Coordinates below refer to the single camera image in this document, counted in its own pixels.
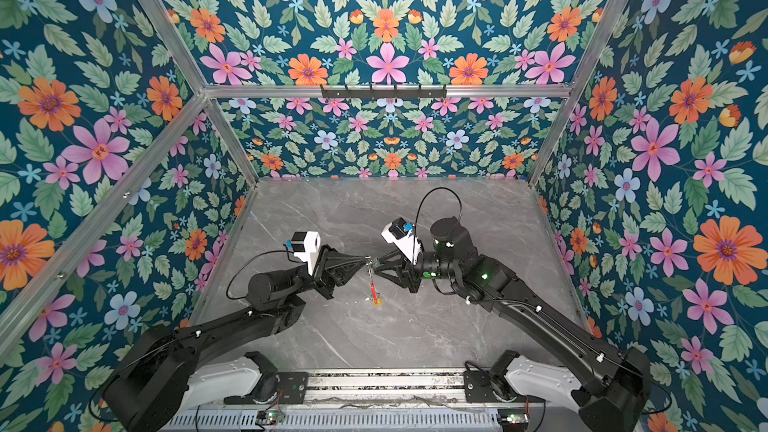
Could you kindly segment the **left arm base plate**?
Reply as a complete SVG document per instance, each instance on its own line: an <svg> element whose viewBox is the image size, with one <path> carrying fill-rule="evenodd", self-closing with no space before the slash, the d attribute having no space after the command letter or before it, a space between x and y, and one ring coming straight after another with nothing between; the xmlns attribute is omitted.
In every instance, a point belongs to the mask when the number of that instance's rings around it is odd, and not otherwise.
<svg viewBox="0 0 768 432"><path fill-rule="evenodd" d="M244 396L224 399L227 405L297 405L304 402L308 390L306 372L268 372L260 378L254 389Z"/></svg>

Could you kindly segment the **silver keyring with red grip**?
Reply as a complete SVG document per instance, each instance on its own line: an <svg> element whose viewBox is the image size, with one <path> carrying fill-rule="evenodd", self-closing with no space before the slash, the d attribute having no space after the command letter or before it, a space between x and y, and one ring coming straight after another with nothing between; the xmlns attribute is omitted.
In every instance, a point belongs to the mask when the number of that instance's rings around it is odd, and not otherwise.
<svg viewBox="0 0 768 432"><path fill-rule="evenodd" d="M371 291L371 302L373 303L373 299L380 298L375 286L374 282L374 261L371 258L367 259L367 271L369 275L369 282L370 282L370 291Z"/></svg>

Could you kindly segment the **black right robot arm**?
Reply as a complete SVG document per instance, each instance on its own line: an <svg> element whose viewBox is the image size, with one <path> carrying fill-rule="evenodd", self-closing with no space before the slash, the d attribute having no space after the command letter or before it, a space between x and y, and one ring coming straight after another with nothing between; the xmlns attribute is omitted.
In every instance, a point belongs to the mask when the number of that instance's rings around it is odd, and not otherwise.
<svg viewBox="0 0 768 432"><path fill-rule="evenodd" d="M375 273L411 292L426 280L447 280L466 304L514 324L559 362L504 352L486 373L495 398L559 405L592 431L635 429L651 392L650 363L641 352L622 352L565 317L510 267L480 253L458 218L436 221L430 234L432 247L425 249L415 224L387 224L381 235L396 250L379 258Z"/></svg>

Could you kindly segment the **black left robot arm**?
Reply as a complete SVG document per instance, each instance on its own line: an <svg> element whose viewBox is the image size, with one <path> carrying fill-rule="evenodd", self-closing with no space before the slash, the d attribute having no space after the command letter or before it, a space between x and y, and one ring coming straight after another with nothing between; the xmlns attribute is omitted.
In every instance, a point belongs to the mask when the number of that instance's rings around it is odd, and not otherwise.
<svg viewBox="0 0 768 432"><path fill-rule="evenodd" d="M370 261L323 246L315 265L253 275L246 307L198 325L143 333L101 386L101 398L127 431L158 431L178 412L220 399L276 401L278 369L262 353L229 362L221 356L287 330L306 305L301 293L330 299Z"/></svg>

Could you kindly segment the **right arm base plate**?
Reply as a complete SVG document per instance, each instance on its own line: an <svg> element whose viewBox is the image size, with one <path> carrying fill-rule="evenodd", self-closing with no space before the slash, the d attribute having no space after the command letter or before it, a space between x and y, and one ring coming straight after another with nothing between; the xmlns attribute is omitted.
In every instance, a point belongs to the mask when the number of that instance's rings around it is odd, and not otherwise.
<svg viewBox="0 0 768 432"><path fill-rule="evenodd" d="M464 396L467 403L472 404L541 404L543 400L534 396L511 394L504 398L497 394L491 386L490 379L485 373L476 369L463 371Z"/></svg>

